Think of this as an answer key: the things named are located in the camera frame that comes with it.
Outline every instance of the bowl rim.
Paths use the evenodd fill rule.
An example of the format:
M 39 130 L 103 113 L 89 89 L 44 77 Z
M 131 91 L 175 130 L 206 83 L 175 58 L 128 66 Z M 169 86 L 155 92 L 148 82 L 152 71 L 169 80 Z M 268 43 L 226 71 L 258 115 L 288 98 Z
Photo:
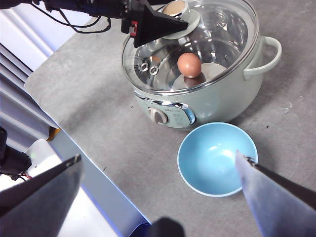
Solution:
M 184 182 L 191 188 L 193 189 L 194 191 L 196 191 L 197 193 L 199 194 L 202 194 L 202 195 L 205 195 L 205 196 L 208 196 L 208 197 L 216 197 L 216 198 L 221 198 L 221 197 L 228 197 L 228 196 L 231 196 L 231 195 L 234 195 L 238 192 L 240 192 L 242 190 L 242 186 L 240 186 L 239 188 L 237 188 L 236 190 L 234 191 L 231 191 L 229 193 L 225 193 L 225 194 L 209 194 L 209 193 L 205 193 L 205 192 L 202 192 L 198 189 L 196 189 L 195 187 L 193 187 L 187 180 L 186 178 L 183 176 L 182 172 L 181 172 L 181 169 L 180 169 L 180 165 L 179 165 L 179 155 L 180 155 L 180 151 L 181 151 L 181 148 L 184 144 L 184 142 L 187 140 L 187 138 L 192 134 L 194 133 L 195 131 L 199 130 L 199 129 L 202 129 L 203 127 L 205 126 L 210 126 L 210 125 L 216 125 L 216 124 L 221 124 L 221 125 L 226 125 L 226 126 L 230 126 L 230 127 L 233 127 L 233 128 L 236 128 L 238 129 L 239 131 L 241 131 L 244 135 L 246 135 L 246 137 L 248 137 L 248 139 L 250 140 L 254 150 L 255 150 L 255 162 L 258 163 L 258 152 L 257 152 L 257 147 L 255 145 L 255 143 L 253 142 L 252 138 L 248 135 L 248 133 L 246 133 L 244 130 L 242 130 L 240 127 L 237 127 L 235 125 L 232 125 L 230 123 L 226 123 L 226 122 L 209 122 L 209 123 L 206 123 L 206 124 L 203 124 L 197 128 L 195 128 L 194 130 L 192 130 L 189 134 L 186 135 L 186 137 L 182 140 L 180 146 L 179 146 L 179 149 L 178 149 L 178 154 L 177 154 L 177 165 L 178 165 L 178 170 L 179 170 L 179 173 L 182 177 L 182 179 L 184 180 Z

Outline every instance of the light blue bowl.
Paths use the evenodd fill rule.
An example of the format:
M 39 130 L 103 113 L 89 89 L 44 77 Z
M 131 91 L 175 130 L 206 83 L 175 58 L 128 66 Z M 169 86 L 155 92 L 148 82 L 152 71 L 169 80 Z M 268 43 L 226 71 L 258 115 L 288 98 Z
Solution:
M 240 151 L 258 162 L 255 144 L 239 127 L 224 122 L 202 125 L 182 141 L 178 168 L 183 180 L 194 191 L 211 197 L 225 197 L 241 190 L 235 168 Z

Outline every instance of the pot lid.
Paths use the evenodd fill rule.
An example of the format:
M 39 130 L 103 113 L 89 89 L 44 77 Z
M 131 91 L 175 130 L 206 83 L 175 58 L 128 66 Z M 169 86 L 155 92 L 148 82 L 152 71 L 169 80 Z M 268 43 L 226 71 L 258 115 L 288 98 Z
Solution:
M 173 95 L 204 88 L 234 70 L 254 47 L 259 24 L 246 1 L 188 0 L 186 5 L 195 14 L 187 17 L 190 21 L 194 22 L 192 18 L 199 14 L 193 31 L 191 27 L 191 32 L 182 32 L 177 39 L 174 35 L 164 37 L 138 48 L 130 38 L 126 39 L 122 65 L 138 89 Z M 177 66 L 178 58 L 188 52 L 202 63 L 201 74 L 194 79 L 185 78 Z

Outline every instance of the black cable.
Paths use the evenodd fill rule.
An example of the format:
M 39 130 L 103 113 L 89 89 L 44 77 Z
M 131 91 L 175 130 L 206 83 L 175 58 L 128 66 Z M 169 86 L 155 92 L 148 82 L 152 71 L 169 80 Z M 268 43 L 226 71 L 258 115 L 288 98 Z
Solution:
M 0 172 L 0 174 L 4 174 L 4 175 L 12 175 L 12 176 L 19 176 L 19 178 L 23 179 L 24 182 L 26 182 L 25 178 L 23 178 L 21 175 L 18 174 L 10 174 L 10 173 L 4 173 L 4 172 Z
M 111 28 L 111 19 L 110 19 L 110 17 L 107 17 L 109 24 L 108 24 L 108 26 L 107 26 L 106 28 L 104 28 L 103 30 L 100 30 L 100 31 L 79 31 L 79 30 L 77 30 L 73 25 L 70 24 L 69 20 L 67 19 L 67 17 L 65 16 L 65 14 L 63 13 L 62 10 L 59 10 L 59 13 L 60 13 L 60 15 L 65 19 L 65 21 L 67 21 L 67 23 L 69 24 L 69 26 L 70 26 L 74 31 L 76 31 L 77 33 L 81 33 L 81 34 L 102 33 L 102 32 L 108 31 L 108 30 Z
M 35 4 L 31 3 L 31 5 L 33 7 L 35 7 L 37 10 L 39 10 L 41 13 L 45 14 L 46 16 L 48 16 L 49 18 L 53 19 L 54 21 L 64 25 L 64 26 L 72 26 L 72 27 L 78 27 L 78 28 L 88 28 L 88 27 L 91 27 L 91 26 L 94 26 L 95 24 L 97 24 L 97 22 L 101 19 L 101 16 L 98 16 L 98 18 L 91 24 L 89 25 L 86 25 L 86 26 L 78 26 L 78 25 L 72 25 L 70 23 L 65 23 L 65 22 L 62 22 L 60 20 L 57 20 L 55 17 L 51 16 L 50 14 L 48 14 L 47 12 L 43 11 L 42 9 L 40 9 L 38 6 L 36 6 Z

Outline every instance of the egg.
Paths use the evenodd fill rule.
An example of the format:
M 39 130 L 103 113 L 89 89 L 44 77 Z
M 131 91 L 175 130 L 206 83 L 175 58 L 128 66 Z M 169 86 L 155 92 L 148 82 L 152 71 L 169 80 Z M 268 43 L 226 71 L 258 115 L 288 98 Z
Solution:
M 196 78 L 201 73 L 201 61 L 193 53 L 184 53 L 178 58 L 179 71 L 188 78 Z

